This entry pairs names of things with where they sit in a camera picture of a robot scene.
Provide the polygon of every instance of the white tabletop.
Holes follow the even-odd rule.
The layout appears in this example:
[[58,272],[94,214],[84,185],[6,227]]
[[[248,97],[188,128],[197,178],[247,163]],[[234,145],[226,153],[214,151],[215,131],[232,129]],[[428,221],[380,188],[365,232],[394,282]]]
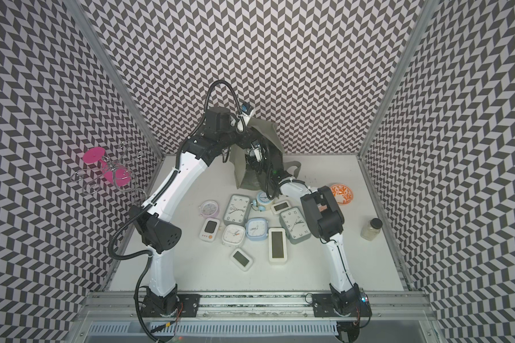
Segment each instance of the white tabletop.
[[[383,232],[369,242],[360,237],[361,227],[376,217],[363,175],[353,155],[284,156],[284,161],[302,163],[299,179],[309,186],[329,186],[343,183],[351,188],[354,200],[340,206],[345,217],[343,237],[349,268],[356,282],[364,290],[402,291],[403,286],[393,263]],[[165,158],[155,188],[160,185],[175,164],[175,157]],[[194,182],[179,203],[172,224],[182,230],[175,246],[175,278],[182,291],[327,291],[330,275],[323,247],[311,237],[296,245],[287,242],[288,261],[284,265],[271,265],[268,260],[268,241],[253,242],[245,239],[241,247],[254,264],[247,272],[240,270],[231,260],[229,248],[221,243],[219,231],[212,243],[199,239],[204,224],[199,206],[213,199],[220,205],[221,220],[232,194],[254,198],[258,192],[237,189],[234,183],[234,167],[230,162],[221,163],[220,157]],[[293,206],[301,206],[299,200],[289,199]],[[281,227],[278,216],[271,211],[251,211],[250,218],[263,217],[269,227]],[[126,253],[144,249],[141,237],[134,230]],[[111,281],[110,291],[133,290],[136,280],[146,263],[146,256],[122,261]],[[149,274],[143,279],[149,283]]]

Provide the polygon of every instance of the clock face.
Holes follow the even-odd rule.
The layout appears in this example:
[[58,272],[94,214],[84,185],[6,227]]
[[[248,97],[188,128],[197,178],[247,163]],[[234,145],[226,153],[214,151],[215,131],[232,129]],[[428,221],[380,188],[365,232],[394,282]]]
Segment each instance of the clock face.
[[292,237],[300,238],[310,233],[309,227],[302,214],[299,212],[299,209],[289,209],[288,211],[282,212],[281,216]]
[[247,196],[232,196],[223,220],[242,224],[249,203],[250,198]]
[[248,223],[248,236],[261,237],[267,232],[265,221],[256,220]]
[[227,225],[223,233],[223,241],[230,244],[239,244],[244,239],[244,228],[238,225]]
[[267,194],[265,194],[265,192],[260,192],[257,194],[257,199],[262,203],[262,204],[266,204],[268,202],[272,202],[272,200],[269,200],[269,198],[267,197]]
[[217,202],[206,201],[200,206],[200,213],[204,216],[211,216],[217,211]]

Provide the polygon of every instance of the glass jar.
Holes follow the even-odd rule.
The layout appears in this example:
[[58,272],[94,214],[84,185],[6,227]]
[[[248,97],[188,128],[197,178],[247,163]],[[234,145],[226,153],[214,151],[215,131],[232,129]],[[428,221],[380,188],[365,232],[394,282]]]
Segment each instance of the glass jar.
[[361,230],[361,237],[366,240],[372,240],[378,236],[378,233],[381,231],[383,223],[378,218],[372,219],[370,222],[366,223]]

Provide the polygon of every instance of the gray clock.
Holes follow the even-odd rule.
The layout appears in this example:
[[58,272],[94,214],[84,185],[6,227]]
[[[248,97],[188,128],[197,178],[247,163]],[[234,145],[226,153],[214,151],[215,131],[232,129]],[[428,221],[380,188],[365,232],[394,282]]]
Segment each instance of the gray clock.
[[235,224],[240,226],[246,225],[246,220],[250,215],[250,198],[233,194],[223,215],[223,221],[226,225]]
[[311,237],[311,231],[298,208],[291,208],[279,214],[281,225],[290,243],[297,244]]

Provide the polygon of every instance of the chevron pattern wall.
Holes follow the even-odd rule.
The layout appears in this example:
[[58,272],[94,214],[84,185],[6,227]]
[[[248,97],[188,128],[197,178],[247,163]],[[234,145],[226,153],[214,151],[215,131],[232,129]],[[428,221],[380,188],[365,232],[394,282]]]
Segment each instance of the chevron pattern wall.
[[[423,0],[81,0],[165,153],[233,83],[290,153],[356,153]],[[213,105],[234,104],[226,89]]]
[[515,0],[441,1],[366,156],[450,342],[515,342]]
[[0,0],[0,342],[60,341],[103,283],[109,235],[131,197],[81,196],[90,147],[124,139],[158,163],[59,0]]

